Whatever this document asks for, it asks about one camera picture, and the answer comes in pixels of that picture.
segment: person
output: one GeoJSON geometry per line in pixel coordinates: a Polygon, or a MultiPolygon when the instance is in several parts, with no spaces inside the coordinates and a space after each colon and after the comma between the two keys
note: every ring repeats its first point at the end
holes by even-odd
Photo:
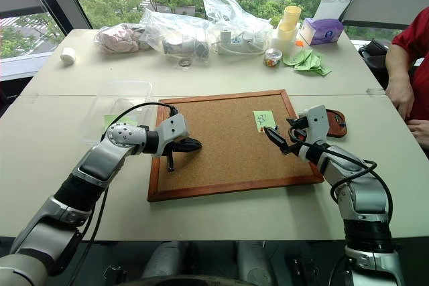
{"type": "Polygon", "coordinates": [[[429,7],[393,39],[386,67],[386,94],[429,158],[429,7]],[[418,58],[424,60],[410,77],[408,70],[418,58]]]}

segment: table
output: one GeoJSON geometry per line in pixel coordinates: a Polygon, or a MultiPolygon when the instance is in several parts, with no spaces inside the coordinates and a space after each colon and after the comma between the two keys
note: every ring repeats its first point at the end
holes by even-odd
{"type": "MultiPolygon", "coordinates": [[[[7,218],[0,223],[0,235],[16,236],[89,148],[80,143],[78,128],[93,99],[20,96],[0,119],[0,218],[7,218]]],[[[328,142],[379,164],[376,170],[393,195],[392,235],[429,234],[429,162],[388,97],[308,95],[290,100],[297,112],[316,104],[342,111],[349,133],[328,142]]],[[[279,151],[273,147],[272,153],[279,151]]],[[[127,158],[111,184],[98,240],[344,238],[327,183],[150,204],[150,161],[149,155],[127,158]]]]}
{"type": "Polygon", "coordinates": [[[356,49],[343,33],[338,43],[316,46],[323,64],[333,72],[321,77],[298,73],[284,65],[266,68],[262,57],[211,56],[208,65],[195,62],[189,69],[177,66],[151,50],[105,55],[93,44],[97,31],[76,29],[56,48],[31,86],[21,95],[96,95],[104,81],[149,80],[155,96],[190,96],[255,92],[285,88],[289,95],[366,94],[382,90],[356,49]],[[64,47],[76,50],[76,63],[63,67],[59,55],[64,47]]]}

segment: purple tissue box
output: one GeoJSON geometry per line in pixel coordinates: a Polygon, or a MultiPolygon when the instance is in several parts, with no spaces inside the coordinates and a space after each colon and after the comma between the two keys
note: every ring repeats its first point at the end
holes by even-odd
{"type": "Polygon", "coordinates": [[[338,41],[344,26],[337,19],[320,19],[313,21],[306,18],[300,30],[302,38],[308,45],[335,43],[338,41]]]}

